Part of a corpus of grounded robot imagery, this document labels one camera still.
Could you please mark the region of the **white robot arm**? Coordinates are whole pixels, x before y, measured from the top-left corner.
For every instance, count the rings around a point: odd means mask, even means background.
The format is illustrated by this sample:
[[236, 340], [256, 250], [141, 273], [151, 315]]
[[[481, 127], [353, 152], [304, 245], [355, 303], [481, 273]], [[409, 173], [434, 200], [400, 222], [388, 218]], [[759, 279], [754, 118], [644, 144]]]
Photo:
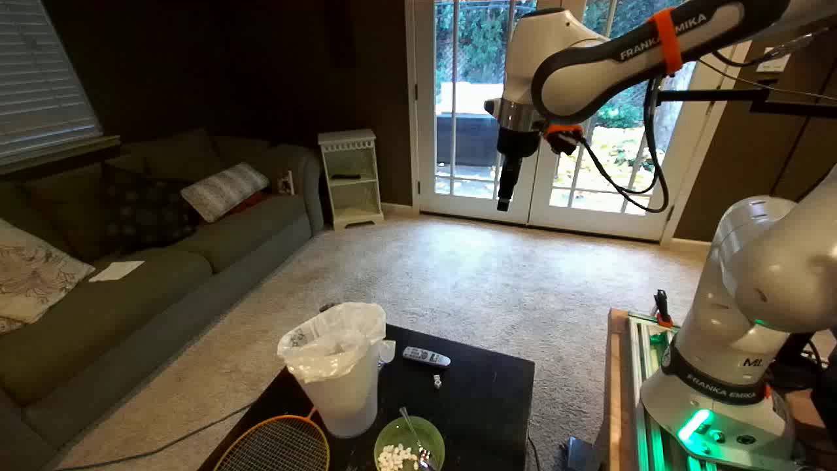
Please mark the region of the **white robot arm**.
[[[540, 4], [513, 26], [502, 95], [486, 102], [500, 123], [496, 204], [511, 204], [525, 158], [564, 141], [623, 90], [651, 90], [689, 61], [835, 13], [835, 0], [682, 0], [610, 39]], [[837, 184], [821, 180], [799, 203], [749, 196], [717, 222], [689, 320], [644, 383], [640, 406], [693, 459], [792, 471], [792, 420], [766, 370], [788, 337], [835, 318]]]

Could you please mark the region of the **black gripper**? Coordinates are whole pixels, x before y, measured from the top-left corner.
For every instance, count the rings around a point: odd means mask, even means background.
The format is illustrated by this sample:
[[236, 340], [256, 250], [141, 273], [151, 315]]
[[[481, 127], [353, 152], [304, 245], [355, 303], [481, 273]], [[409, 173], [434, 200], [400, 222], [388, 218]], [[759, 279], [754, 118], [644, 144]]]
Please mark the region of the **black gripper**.
[[502, 175], [496, 195], [496, 212], [507, 212], [513, 203], [513, 192], [521, 175], [521, 166], [540, 150], [537, 132], [507, 132], [502, 129], [496, 136], [496, 152], [502, 154]]

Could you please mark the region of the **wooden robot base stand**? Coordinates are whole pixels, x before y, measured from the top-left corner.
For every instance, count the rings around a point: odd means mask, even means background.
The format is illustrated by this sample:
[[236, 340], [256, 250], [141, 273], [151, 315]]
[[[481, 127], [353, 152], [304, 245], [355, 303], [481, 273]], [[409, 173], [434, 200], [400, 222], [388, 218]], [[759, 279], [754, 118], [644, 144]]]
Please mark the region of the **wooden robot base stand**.
[[[640, 387], [657, 373], [655, 336], [668, 336], [668, 327], [623, 310], [610, 311], [606, 392], [598, 429], [604, 471], [745, 471], [682, 453], [681, 442], [649, 420]], [[762, 464], [755, 471], [837, 471], [837, 446], [810, 392], [771, 391], [771, 399], [791, 413], [795, 459], [791, 464]]]

